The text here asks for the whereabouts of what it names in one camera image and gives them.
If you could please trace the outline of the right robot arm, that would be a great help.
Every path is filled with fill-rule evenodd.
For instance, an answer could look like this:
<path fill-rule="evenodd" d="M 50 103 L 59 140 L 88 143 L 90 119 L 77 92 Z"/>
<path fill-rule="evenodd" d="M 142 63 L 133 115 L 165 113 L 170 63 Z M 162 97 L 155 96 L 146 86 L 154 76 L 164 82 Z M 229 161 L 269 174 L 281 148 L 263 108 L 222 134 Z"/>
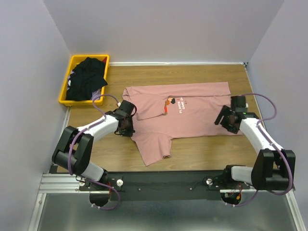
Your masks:
<path fill-rule="evenodd" d="M 257 158 L 253 167 L 227 165 L 220 180 L 228 189 L 239 182 L 252 185 L 258 191 L 283 195 L 293 187 L 295 153 L 280 146 L 268 134 L 255 113 L 246 108 L 223 106 L 215 120 L 227 131 L 244 134 L 252 144 Z"/>

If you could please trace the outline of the pink t shirt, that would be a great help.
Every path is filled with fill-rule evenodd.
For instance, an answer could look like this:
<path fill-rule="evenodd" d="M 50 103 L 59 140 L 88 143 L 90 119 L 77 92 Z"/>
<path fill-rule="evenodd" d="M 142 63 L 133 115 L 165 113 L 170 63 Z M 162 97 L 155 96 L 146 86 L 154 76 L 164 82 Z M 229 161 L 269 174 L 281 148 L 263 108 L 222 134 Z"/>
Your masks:
<path fill-rule="evenodd" d="M 228 82 L 126 87 L 122 98 L 137 107 L 131 139 L 146 166 L 170 157 L 173 139 L 232 135 L 214 124 L 231 104 Z"/>

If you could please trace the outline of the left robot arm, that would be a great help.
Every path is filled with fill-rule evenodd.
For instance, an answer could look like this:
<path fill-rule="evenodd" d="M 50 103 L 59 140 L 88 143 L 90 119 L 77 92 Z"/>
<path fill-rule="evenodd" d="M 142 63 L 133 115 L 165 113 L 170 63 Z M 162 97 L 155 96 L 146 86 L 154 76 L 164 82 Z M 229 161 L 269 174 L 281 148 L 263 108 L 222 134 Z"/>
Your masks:
<path fill-rule="evenodd" d="M 88 125 L 66 127 L 56 145 L 52 162 L 67 169 L 71 175 L 90 179 L 94 189 L 102 190 L 108 182 L 108 172 L 90 161 L 93 144 L 110 133 L 131 137 L 135 132 L 132 118 L 132 115 L 116 110 Z"/>

